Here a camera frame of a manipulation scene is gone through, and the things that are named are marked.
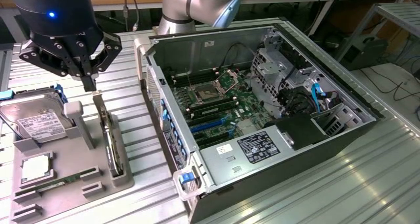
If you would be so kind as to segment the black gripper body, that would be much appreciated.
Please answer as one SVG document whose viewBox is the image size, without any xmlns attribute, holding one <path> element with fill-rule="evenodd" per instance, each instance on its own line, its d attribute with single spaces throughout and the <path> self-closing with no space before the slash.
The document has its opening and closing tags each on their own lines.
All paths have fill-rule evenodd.
<svg viewBox="0 0 420 224">
<path fill-rule="evenodd" d="M 41 51 L 59 59 L 90 59 L 105 34 L 91 0 L 14 0 L 31 31 L 27 60 Z"/>
</svg>

